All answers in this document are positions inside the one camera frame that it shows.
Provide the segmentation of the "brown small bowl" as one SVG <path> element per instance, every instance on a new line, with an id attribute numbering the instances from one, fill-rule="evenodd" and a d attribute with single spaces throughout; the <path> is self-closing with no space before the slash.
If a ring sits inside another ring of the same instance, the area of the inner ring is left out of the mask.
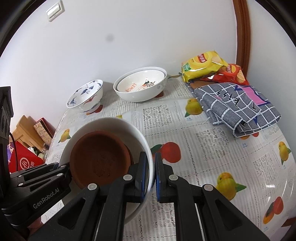
<path id="1" fill-rule="evenodd" d="M 116 135 L 95 131 L 84 135 L 74 145 L 70 155 L 70 170 L 81 189 L 91 183 L 111 184 L 127 174 L 132 157 L 128 147 Z"/>

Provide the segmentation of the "yellow chips bag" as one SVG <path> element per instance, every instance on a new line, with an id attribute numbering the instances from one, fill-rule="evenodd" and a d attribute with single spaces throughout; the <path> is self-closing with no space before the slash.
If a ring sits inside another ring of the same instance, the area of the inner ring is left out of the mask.
<path id="1" fill-rule="evenodd" d="M 181 75 L 183 81 L 188 83 L 192 79 L 216 73 L 221 67 L 227 66 L 228 63 L 216 51 L 208 51 L 183 62 Z"/>

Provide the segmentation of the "blue bird porcelain bowl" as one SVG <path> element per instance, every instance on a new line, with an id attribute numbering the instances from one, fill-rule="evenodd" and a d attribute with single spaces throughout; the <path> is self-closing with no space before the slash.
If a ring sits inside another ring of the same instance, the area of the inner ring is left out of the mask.
<path id="1" fill-rule="evenodd" d="M 92 113 L 99 106 L 103 97 L 103 81 L 92 80 L 79 87 L 69 97 L 66 106 L 80 113 Z"/>

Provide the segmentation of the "red paper bag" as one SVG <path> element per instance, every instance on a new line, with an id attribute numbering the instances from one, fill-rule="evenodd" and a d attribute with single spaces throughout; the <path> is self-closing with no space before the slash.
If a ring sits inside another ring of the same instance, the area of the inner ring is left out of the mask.
<path id="1" fill-rule="evenodd" d="M 9 172 L 14 173 L 43 164 L 44 161 L 42 158 L 38 157 L 21 143 L 16 142 L 16 148 L 14 148 L 9 160 Z"/>

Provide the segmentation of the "fruit print tablecloth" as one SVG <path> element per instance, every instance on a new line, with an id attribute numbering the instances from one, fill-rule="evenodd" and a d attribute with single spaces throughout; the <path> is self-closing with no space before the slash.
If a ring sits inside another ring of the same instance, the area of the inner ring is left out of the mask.
<path id="1" fill-rule="evenodd" d="M 170 79 L 160 98 L 143 103 L 122 100 L 114 91 L 104 92 L 102 110 L 92 114 L 68 110 L 62 116 L 47 155 L 47 163 L 59 161 L 66 143 L 65 130 L 74 134 L 86 123 L 106 116 L 130 121 L 145 136 L 150 147 L 173 142 L 181 159 L 174 172 L 194 185 L 216 185 L 227 172 L 244 189 L 232 203 L 268 237 L 284 224 L 295 207 L 295 158 L 280 158 L 287 144 L 279 126 L 273 125 L 248 138 L 235 138 L 224 125 L 214 126 L 206 114 L 185 115 L 192 97 L 179 79 Z"/>

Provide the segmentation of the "brown door frame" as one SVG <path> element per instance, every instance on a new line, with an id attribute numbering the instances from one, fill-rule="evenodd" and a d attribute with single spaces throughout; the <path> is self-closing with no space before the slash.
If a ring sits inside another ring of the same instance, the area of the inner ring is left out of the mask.
<path id="1" fill-rule="evenodd" d="M 233 0 L 232 2 L 236 17 L 236 64 L 242 68 L 244 76 L 247 76 L 251 48 L 251 27 L 248 5 L 246 0 Z"/>

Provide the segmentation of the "orange chips bag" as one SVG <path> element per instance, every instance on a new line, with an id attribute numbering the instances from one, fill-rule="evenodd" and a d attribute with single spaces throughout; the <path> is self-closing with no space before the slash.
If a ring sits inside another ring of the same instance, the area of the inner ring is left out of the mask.
<path id="1" fill-rule="evenodd" d="M 244 77 L 242 69 L 239 65 L 228 64 L 227 67 L 221 67 L 211 76 L 201 78 L 202 81 L 215 83 L 234 83 L 238 85 L 249 85 L 248 80 Z"/>

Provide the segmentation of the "lemon print inner bowl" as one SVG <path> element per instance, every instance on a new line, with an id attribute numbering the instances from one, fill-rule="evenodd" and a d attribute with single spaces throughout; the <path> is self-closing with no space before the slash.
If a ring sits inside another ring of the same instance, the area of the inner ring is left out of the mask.
<path id="1" fill-rule="evenodd" d="M 142 70 L 123 78 L 117 85 L 120 92 L 137 92 L 160 83 L 165 73 L 159 70 Z"/>

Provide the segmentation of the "white floral bowl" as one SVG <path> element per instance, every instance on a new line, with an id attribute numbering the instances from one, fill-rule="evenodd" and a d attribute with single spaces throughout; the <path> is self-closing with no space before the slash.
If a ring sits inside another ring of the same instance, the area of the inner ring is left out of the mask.
<path id="1" fill-rule="evenodd" d="M 128 202 L 125 215 L 125 224 L 127 224 L 131 222 L 145 208 L 153 190 L 155 170 L 149 144 L 147 143 L 141 131 L 129 121 L 115 117 L 99 118 L 85 124 L 74 133 L 74 135 L 65 145 L 60 157 L 59 165 L 62 166 L 69 163 L 70 154 L 74 145 L 84 135 L 94 131 L 108 131 L 120 138 L 129 148 L 134 159 L 139 158 L 140 152 L 145 152 L 147 155 L 147 173 L 145 175 L 146 180 L 144 185 L 144 200 L 138 205 L 132 204 L 131 201 Z"/>

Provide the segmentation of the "patterned brown box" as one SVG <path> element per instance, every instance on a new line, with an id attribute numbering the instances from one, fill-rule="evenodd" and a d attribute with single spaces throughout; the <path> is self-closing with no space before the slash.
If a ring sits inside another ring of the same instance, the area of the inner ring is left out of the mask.
<path id="1" fill-rule="evenodd" d="M 45 118 L 36 121 L 33 127 L 44 143 L 50 145 L 56 129 Z"/>

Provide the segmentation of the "grey checked cloth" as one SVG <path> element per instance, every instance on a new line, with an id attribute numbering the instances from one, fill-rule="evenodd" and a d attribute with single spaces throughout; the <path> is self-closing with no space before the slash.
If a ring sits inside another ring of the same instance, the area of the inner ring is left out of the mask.
<path id="1" fill-rule="evenodd" d="M 187 87 L 210 122 L 226 125 L 237 138 L 269 128 L 281 118 L 276 107 L 251 85 L 215 83 Z"/>

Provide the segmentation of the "white wall switch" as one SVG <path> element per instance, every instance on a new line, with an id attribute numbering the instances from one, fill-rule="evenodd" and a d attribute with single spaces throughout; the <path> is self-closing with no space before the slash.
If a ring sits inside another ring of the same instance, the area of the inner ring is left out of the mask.
<path id="1" fill-rule="evenodd" d="M 62 13 L 64 13 L 64 11 L 65 11 L 65 8 L 64 8 L 64 5 L 63 5 L 63 1 L 58 1 L 57 3 L 55 3 L 53 6 L 51 6 L 46 11 L 47 20 L 49 22 L 52 22 L 58 16 L 60 16 Z"/>

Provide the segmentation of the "large white bowl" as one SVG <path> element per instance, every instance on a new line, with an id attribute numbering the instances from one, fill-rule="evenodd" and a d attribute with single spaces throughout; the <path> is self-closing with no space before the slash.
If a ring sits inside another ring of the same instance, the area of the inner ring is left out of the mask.
<path id="1" fill-rule="evenodd" d="M 159 95 L 166 87 L 168 75 L 160 67 L 138 68 L 119 77 L 113 90 L 123 100 L 144 102 Z"/>

